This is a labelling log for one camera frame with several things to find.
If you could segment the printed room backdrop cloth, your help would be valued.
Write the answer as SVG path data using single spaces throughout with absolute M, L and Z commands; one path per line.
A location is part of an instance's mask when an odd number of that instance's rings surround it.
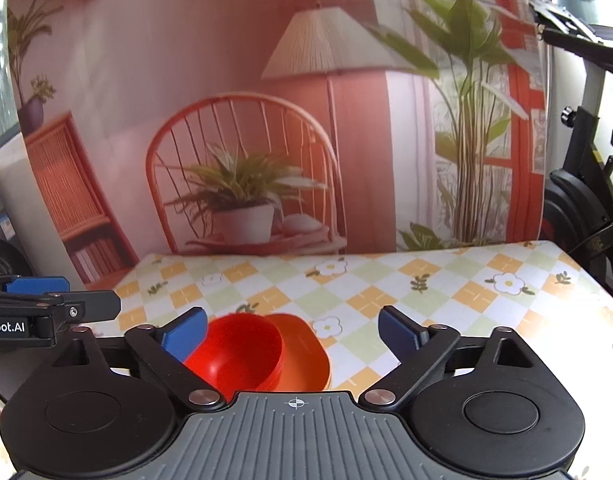
M 67 272 L 150 252 L 531 240 L 545 104 L 528 0 L 7 0 Z

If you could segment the red bowl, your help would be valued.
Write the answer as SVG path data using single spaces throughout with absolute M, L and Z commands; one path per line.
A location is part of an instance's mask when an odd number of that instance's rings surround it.
M 238 392 L 273 391 L 285 362 L 285 342 L 265 316 L 236 313 L 208 325 L 184 364 L 227 401 Z

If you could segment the washing machine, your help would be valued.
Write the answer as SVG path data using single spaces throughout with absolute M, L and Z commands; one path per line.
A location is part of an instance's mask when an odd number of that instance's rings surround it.
M 0 292 L 7 292 L 7 285 L 15 276 L 37 276 L 36 269 L 24 250 L 17 231 L 0 195 Z M 15 333 L 21 327 L 11 316 L 0 315 L 0 398 L 8 401 L 23 384 L 35 366 L 34 355 L 20 341 L 29 337 Z

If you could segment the black exercise bike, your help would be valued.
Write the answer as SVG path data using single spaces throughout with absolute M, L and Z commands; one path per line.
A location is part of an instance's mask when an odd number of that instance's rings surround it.
M 563 166 L 545 182 L 540 238 L 564 249 L 613 296 L 613 154 L 602 159 L 595 146 L 605 76 L 613 74 L 613 27 L 587 24 L 552 0 L 529 3 L 543 42 L 579 56 L 587 71 L 581 104 L 561 111 L 572 133 Z

